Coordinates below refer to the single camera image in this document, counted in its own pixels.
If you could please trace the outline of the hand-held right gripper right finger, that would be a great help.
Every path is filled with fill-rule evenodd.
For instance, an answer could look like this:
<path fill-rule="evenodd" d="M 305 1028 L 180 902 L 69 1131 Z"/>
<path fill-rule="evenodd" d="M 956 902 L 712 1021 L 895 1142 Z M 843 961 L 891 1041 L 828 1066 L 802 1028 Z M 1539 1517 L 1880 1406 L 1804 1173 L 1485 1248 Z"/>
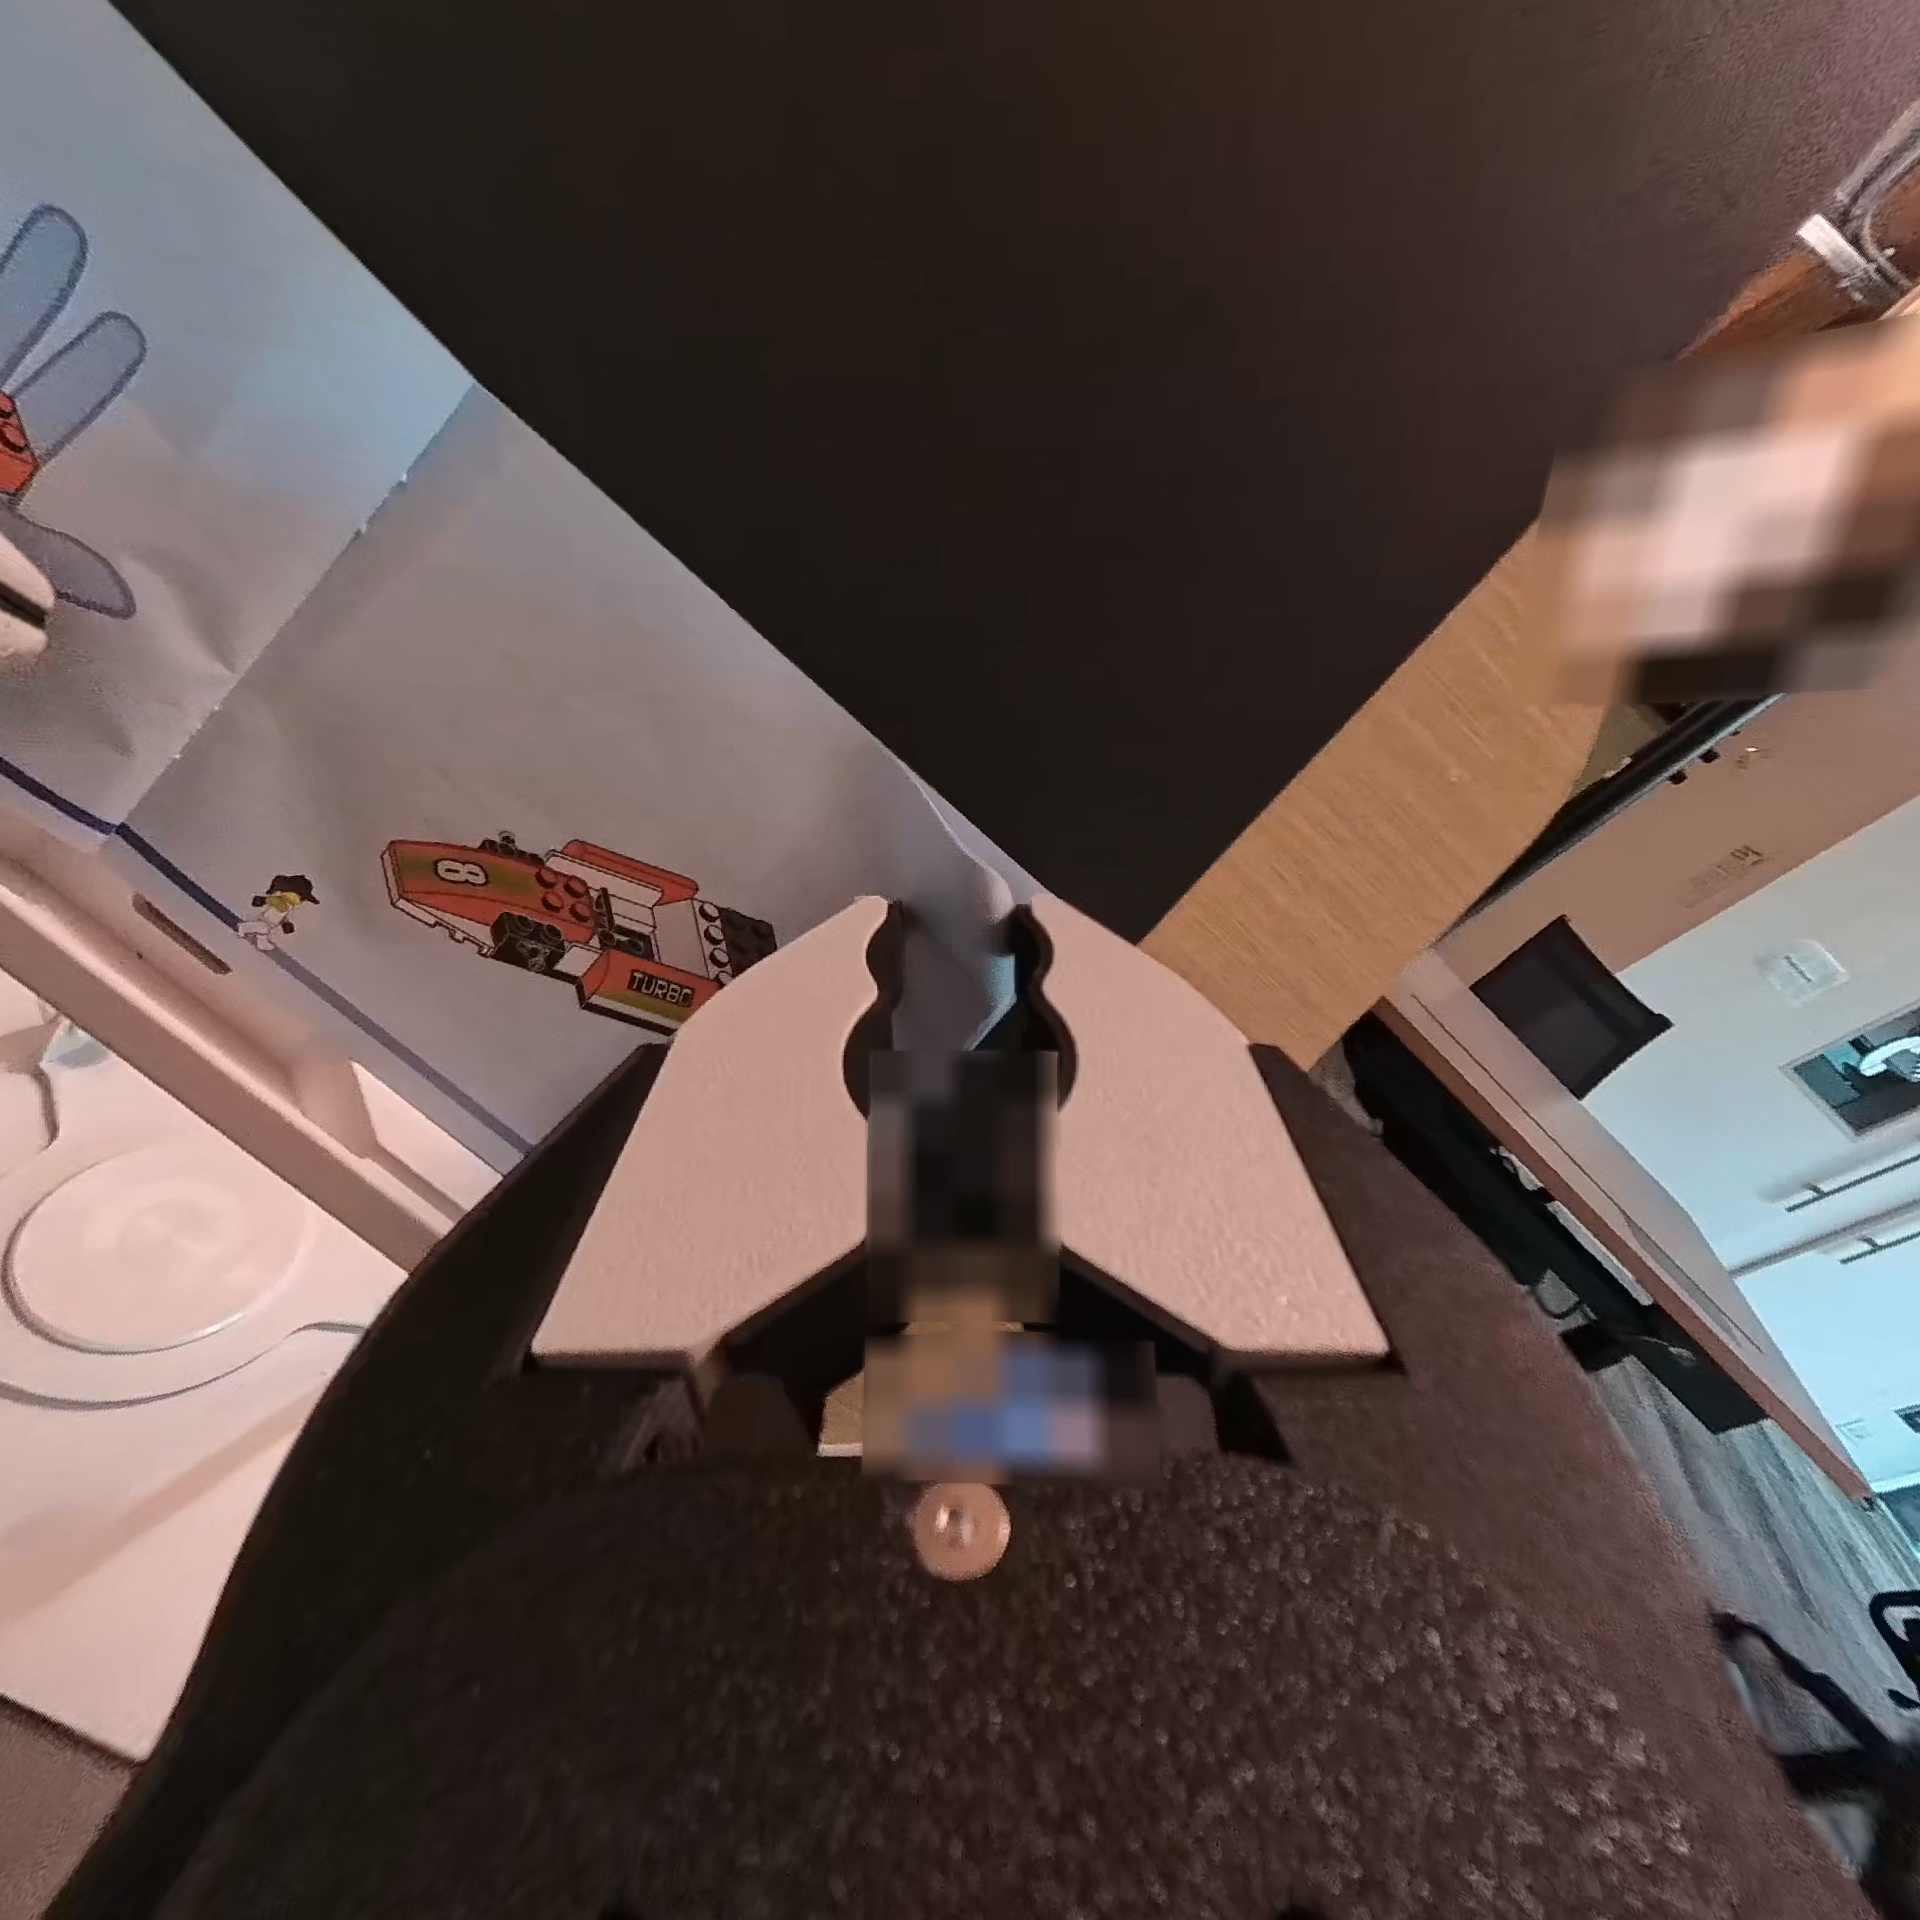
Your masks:
<path fill-rule="evenodd" d="M 1240 1028 L 1062 897 L 1029 897 L 1070 1044 L 1064 1250 L 1229 1369 L 1367 1369 L 1388 1335 Z"/>

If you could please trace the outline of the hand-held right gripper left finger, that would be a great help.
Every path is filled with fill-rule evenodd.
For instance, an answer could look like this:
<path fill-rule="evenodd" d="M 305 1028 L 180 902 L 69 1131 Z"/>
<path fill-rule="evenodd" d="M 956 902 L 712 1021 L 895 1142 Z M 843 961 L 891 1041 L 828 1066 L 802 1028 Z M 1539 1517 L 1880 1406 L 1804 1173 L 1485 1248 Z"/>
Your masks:
<path fill-rule="evenodd" d="M 662 1055 L 531 1335 L 552 1366 L 704 1376 L 864 1237 L 844 1049 L 882 1006 L 888 902 L 854 897 L 724 986 Z"/>

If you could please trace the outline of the instruction booklet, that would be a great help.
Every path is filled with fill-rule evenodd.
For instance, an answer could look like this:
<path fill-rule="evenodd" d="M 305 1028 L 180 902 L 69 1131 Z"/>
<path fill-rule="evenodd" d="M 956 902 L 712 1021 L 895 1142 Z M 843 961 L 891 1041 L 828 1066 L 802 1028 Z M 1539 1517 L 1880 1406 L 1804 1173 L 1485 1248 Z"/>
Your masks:
<path fill-rule="evenodd" d="M 979 1041 L 1033 883 L 501 409 L 107 3 L 2 3 L 2 802 L 83 853 L 385 830 L 524 1154 L 851 897 Z"/>

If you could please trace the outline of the white book stand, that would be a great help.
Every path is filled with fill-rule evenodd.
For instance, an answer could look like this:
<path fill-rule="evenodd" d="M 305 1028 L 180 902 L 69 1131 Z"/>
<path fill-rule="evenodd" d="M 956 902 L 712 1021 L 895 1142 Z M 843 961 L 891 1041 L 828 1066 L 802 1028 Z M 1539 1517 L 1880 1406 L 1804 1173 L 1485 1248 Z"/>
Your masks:
<path fill-rule="evenodd" d="M 385 830 L 2 841 L 2 1700 L 145 1761 L 266 1486 L 521 1154 Z"/>

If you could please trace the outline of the wooden desk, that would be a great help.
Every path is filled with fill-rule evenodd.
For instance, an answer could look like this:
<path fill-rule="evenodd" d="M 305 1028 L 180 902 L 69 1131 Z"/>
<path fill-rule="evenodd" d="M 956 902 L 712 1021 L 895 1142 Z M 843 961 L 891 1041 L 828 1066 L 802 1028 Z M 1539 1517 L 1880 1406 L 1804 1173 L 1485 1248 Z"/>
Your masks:
<path fill-rule="evenodd" d="M 1383 988 L 1376 1020 L 1493 1132 L 1570 1220 L 1654 1305 L 1701 1366 L 1742 1398 L 1842 1489 L 1870 1486 L 1807 1389 L 1775 1347 L 1691 1213 L 1513 1037 L 1435 954 Z"/>

